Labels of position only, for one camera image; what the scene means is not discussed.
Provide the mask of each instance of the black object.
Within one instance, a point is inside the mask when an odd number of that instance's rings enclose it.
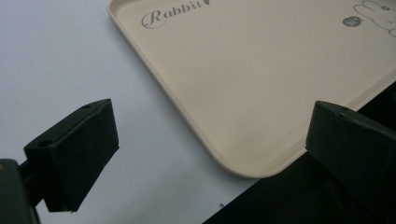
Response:
[[[393,83],[359,113],[396,131],[395,99]],[[336,143],[337,139],[328,141]],[[388,194],[384,196],[395,197],[395,189],[385,190]],[[396,211],[392,212],[391,206],[387,210],[387,217],[379,215],[352,196],[341,181],[307,152],[279,175],[259,180],[206,223],[396,223]]]
[[[316,102],[306,149],[378,216],[396,206],[396,132],[340,105]]]
[[[43,198],[51,212],[77,211],[118,148],[111,100],[79,108],[25,147],[21,167],[0,160],[0,223],[34,223],[10,220],[16,208],[35,214]]]

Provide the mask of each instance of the tray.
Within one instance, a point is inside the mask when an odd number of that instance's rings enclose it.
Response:
[[[316,100],[359,109],[396,80],[395,8],[113,0],[108,12],[215,161],[261,178],[305,153]]]

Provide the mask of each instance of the gray background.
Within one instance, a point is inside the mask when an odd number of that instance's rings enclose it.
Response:
[[[255,180],[206,153],[106,12],[107,0],[0,3],[0,158],[78,107],[111,98],[115,154],[74,213],[42,223],[201,223]]]

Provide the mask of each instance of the screw hole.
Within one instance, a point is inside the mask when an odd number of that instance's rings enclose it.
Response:
[[[47,147],[51,144],[50,140],[42,141],[38,144],[39,147]]]

